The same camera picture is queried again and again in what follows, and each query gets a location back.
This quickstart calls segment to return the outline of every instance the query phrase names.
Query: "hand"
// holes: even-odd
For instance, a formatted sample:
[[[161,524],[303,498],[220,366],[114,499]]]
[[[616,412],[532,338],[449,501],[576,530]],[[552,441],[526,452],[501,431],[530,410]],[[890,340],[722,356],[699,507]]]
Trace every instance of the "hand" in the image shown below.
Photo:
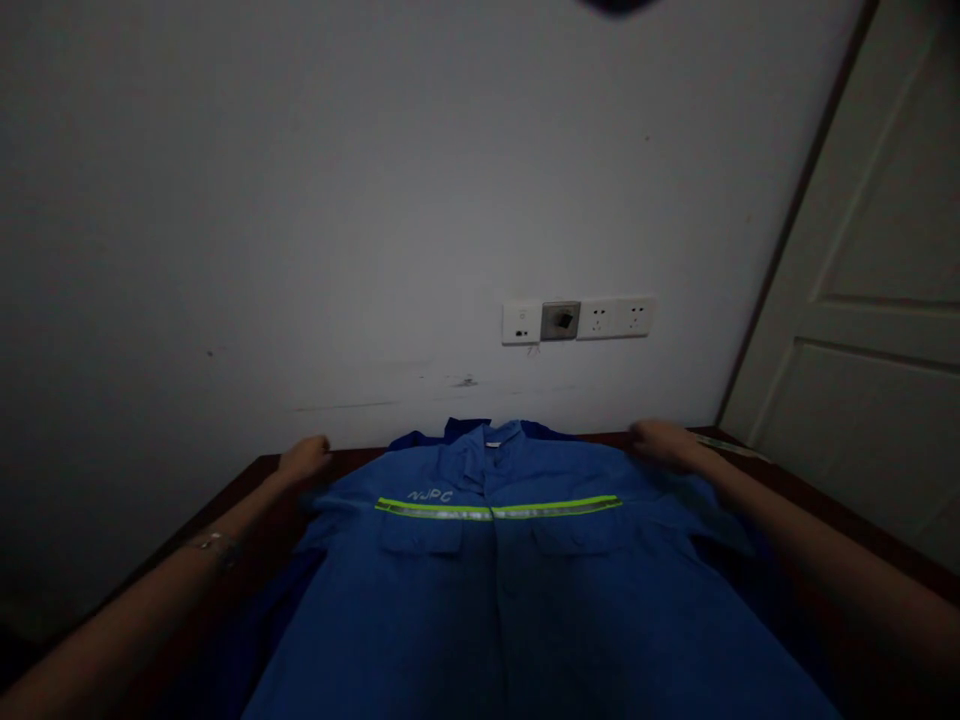
[[[638,420],[630,435],[637,452],[688,471],[704,450],[693,433],[665,420]]]
[[[323,470],[331,458],[326,435],[304,438],[280,456],[277,475],[289,483],[300,482]]]

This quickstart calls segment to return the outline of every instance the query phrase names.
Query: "electrical socket panel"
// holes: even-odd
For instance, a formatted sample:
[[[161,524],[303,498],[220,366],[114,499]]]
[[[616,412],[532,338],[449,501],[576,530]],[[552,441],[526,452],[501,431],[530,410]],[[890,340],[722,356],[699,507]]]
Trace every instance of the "electrical socket panel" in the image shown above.
[[[617,299],[584,300],[580,303],[577,340],[607,340],[617,334]]]
[[[657,316],[655,297],[620,298],[617,300],[616,337],[643,337],[650,334]]]
[[[503,304],[504,345],[536,345],[540,342],[539,300],[521,300]]]

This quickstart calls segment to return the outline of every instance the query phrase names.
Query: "wall outlet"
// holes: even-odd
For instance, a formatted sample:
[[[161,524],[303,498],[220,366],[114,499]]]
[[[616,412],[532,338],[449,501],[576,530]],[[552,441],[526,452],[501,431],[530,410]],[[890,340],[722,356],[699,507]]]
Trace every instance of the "wall outlet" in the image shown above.
[[[620,298],[617,300],[617,337],[640,337],[650,334],[657,316],[654,297]]]
[[[580,321],[580,303],[549,302],[543,304],[540,320],[541,340],[573,340]]]
[[[503,304],[504,345],[536,345],[540,342],[540,301]]]
[[[605,340],[617,333],[617,301],[584,300],[580,303],[577,340]]]

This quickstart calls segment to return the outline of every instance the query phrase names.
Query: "human arm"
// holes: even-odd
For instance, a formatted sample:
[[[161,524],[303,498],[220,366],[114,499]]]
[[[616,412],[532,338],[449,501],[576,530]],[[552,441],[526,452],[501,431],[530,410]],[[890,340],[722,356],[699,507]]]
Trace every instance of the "human arm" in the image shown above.
[[[960,610],[700,445],[683,428],[635,423],[636,449],[706,478],[845,610],[948,691],[960,683]]]
[[[240,542],[292,486],[320,472],[330,444],[301,440],[211,530]],[[0,719],[101,717],[220,573],[212,551],[181,547],[57,646],[0,699]]]

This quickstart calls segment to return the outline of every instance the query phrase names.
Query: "forearm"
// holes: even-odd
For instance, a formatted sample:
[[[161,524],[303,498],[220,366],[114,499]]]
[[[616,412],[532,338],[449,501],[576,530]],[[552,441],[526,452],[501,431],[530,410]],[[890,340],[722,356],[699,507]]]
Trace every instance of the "forearm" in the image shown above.
[[[241,540],[285,484],[271,476],[214,523]],[[2,718],[100,717],[220,572],[214,552],[180,548],[73,633],[0,700]]]
[[[960,680],[957,608],[717,453],[699,448],[689,465],[852,617],[945,686]]]

